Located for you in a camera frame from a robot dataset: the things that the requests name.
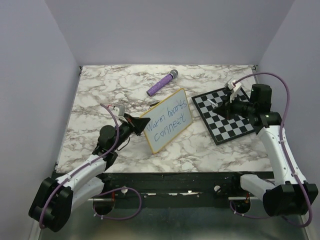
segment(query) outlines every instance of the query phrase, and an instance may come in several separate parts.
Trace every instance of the black metal frame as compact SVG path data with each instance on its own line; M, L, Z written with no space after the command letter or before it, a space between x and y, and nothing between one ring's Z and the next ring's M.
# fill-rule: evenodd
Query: black metal frame
M102 192L124 186L136 189L143 199L142 208L228 208L229 197L245 197L247 194L240 188L240 176L244 174L255 174L261 179L274 178L272 171L102 173L98 177L104 182ZM54 172L52 178L62 175ZM181 194L188 191L193 194ZM113 207L111 194L98 198L105 201L94 201L97 209L99 206ZM135 209L138 197L134 192L118 192L115 202L117 209Z

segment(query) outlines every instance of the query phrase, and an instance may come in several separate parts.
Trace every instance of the screw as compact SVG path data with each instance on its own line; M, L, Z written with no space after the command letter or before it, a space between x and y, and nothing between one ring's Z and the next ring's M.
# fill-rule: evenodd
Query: screw
M218 192L220 192L221 187L219 185L217 185L217 186L214 186L213 189L218 193Z

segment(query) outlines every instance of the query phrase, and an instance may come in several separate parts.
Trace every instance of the floor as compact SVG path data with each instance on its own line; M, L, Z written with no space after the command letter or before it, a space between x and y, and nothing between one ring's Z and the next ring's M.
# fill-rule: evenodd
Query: floor
M250 214L263 216L258 200ZM134 209L115 209L113 217L130 215ZM93 217L92 202L75 210L64 228L43 230L40 240L306 240L305 230L295 228L280 217L264 220L233 215L230 209L173 208L143 209L126 221Z

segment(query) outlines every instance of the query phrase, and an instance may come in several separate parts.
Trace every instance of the white wall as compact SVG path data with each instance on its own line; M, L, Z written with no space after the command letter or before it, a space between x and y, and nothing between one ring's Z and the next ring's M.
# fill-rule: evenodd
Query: white wall
M320 189L320 1L296 0L267 48L259 71L285 79L291 105L285 124L293 155L310 183ZM272 109L283 113L285 89L275 78L260 77L273 90ZM320 196L313 204L320 226Z
M46 0L81 65L257 64L294 0Z
M26 240L56 162L79 67L43 0L0 1L0 239Z

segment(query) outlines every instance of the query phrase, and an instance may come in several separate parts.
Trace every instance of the wooden whiteboard frame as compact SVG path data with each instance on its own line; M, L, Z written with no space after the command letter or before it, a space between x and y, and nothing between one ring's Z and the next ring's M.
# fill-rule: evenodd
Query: wooden whiteboard frame
M185 99L186 99L186 103L187 103L187 105L188 105L188 109L189 109L190 116L191 116L191 122L190 122L184 129L182 129L180 132L178 132L174 137L172 137L170 141L168 141L166 144L164 144L163 147L161 147L158 151L154 151L154 150L153 150L153 148L152 148L152 146L151 146L151 144L150 144L150 141L149 141L149 139L148 139L148 136L146 135L145 130L143 130L144 136L145 136L145 138L146 138L146 141L148 142L148 145L149 145L149 147L150 147L150 149L151 149L152 154L157 154L158 152L160 152L165 146L167 146L169 143L171 143L173 139L175 139L181 132L183 132L187 127L189 127L189 126L192 124L192 122L194 121L193 116L192 116L192 113L191 113L191 110L190 110L190 107L189 107L188 97L187 97L187 94L186 94L185 89L184 89L184 88L178 89L175 93L173 93L173 94L171 94L170 96L166 97L166 98L163 99L161 102L159 102L157 105L153 106L152 108L150 108L148 111L146 111L144 114L142 114L142 115L140 116L140 118L142 118L144 115L146 115L147 113L149 113L150 111L152 111L152 110L155 109L156 107L160 106L163 102L165 102L166 100L168 100L169 98L171 98L172 96L174 96L175 94L177 94L177 93L180 92L180 91L183 91L183 92L184 92Z

